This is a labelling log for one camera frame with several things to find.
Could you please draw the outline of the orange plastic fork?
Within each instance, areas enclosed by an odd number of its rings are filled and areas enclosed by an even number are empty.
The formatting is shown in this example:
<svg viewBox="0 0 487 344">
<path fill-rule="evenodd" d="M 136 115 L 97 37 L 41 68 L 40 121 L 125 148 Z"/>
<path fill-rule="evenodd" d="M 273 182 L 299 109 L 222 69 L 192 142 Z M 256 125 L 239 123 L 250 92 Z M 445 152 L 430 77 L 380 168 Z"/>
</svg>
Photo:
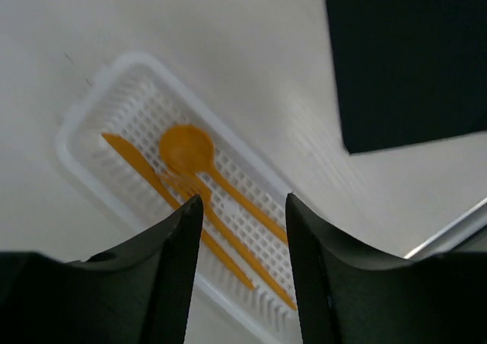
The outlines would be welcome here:
<svg viewBox="0 0 487 344">
<path fill-rule="evenodd" d="M 159 177 L 166 183 L 170 184 L 174 189 L 180 190 L 190 194 L 191 196 L 199 193 L 204 203 L 205 214 L 213 226 L 221 233 L 227 242 L 242 256 L 248 265 L 256 272 L 259 277 L 294 311 L 298 309 L 297 305 L 291 299 L 291 296 L 284 290 L 277 281 L 269 274 L 263 267 L 260 261 L 252 254 L 252 252 L 243 244 L 235 234 L 221 221 L 212 208 L 212 192 L 199 179 L 195 177 L 177 177 L 167 172 L 162 173 Z"/>
</svg>

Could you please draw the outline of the white narrow cutlery tray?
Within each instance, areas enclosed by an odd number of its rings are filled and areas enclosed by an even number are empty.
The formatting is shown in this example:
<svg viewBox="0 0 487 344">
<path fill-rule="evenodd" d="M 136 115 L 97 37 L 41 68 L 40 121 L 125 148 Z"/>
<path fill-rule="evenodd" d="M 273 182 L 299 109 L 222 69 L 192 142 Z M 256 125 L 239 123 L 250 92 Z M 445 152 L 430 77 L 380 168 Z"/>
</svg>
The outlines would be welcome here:
<svg viewBox="0 0 487 344">
<path fill-rule="evenodd" d="M 164 132 L 190 123 L 215 145 L 218 171 L 280 227 L 291 187 L 156 58 L 129 53 L 100 70 L 86 98 L 68 112 L 56 138 L 60 161 L 133 231 L 171 214 L 170 204 L 107 143 L 116 134 L 134 145 L 158 173 Z M 199 248 L 196 290 L 263 343 L 300 343 L 291 309 L 209 223 L 205 231 L 252 280 L 246 287 L 206 246 Z"/>
</svg>

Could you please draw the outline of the orange plastic spoon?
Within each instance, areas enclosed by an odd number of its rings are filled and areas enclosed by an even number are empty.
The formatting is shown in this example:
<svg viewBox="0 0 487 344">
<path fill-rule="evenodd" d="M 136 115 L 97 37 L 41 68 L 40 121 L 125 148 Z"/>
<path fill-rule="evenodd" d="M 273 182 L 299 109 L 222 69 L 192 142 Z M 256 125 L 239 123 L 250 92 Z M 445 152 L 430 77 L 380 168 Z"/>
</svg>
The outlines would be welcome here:
<svg viewBox="0 0 487 344">
<path fill-rule="evenodd" d="M 190 124 L 171 127 L 161 136 L 159 153 L 164 163 L 173 169 L 181 168 L 192 175 L 207 173 L 256 220 L 288 245 L 285 230 L 232 186 L 217 170 L 214 162 L 215 146 L 207 132 Z"/>
</svg>

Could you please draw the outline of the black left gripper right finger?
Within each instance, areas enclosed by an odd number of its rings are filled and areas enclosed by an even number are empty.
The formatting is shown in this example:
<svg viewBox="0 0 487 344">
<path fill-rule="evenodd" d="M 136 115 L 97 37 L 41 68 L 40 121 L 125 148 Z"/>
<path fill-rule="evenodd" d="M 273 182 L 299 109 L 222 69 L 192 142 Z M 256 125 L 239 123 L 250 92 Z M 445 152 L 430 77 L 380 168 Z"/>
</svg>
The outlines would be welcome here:
<svg viewBox="0 0 487 344">
<path fill-rule="evenodd" d="M 408 260 L 322 219 L 295 195 L 285 222 L 305 343 L 484 343 L 486 254 Z"/>
</svg>

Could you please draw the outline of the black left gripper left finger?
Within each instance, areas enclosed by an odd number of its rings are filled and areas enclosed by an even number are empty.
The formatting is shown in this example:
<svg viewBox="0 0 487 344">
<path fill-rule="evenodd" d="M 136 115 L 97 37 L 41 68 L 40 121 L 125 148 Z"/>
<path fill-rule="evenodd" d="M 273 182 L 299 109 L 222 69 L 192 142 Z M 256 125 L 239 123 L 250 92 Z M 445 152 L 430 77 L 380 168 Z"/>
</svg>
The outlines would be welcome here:
<svg viewBox="0 0 487 344">
<path fill-rule="evenodd" d="M 86 261 L 1 254 L 3 343 L 182 343 L 193 293 L 203 205 Z"/>
</svg>

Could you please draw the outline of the orange plastic knife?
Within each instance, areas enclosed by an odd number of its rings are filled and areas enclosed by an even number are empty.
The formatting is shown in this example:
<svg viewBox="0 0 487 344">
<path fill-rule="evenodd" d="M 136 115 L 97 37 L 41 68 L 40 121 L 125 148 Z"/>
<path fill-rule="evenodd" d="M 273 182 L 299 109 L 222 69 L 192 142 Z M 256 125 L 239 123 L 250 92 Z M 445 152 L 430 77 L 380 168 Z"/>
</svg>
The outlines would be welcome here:
<svg viewBox="0 0 487 344">
<path fill-rule="evenodd" d="M 163 185 L 160 177 L 155 170 L 144 158 L 142 153 L 132 144 L 130 144 L 123 137 L 111 134 L 102 133 L 105 141 L 144 179 L 154 190 L 168 203 L 170 207 L 177 210 L 181 204 L 174 198 L 169 190 Z M 250 290 L 254 290 L 255 286 L 251 279 L 247 277 L 245 272 L 235 263 L 235 261 L 225 252 L 225 250 L 218 244 L 218 242 L 206 232 L 203 228 L 201 233 L 201 240 L 210 249 L 210 251 L 229 269 L 235 276 Z"/>
</svg>

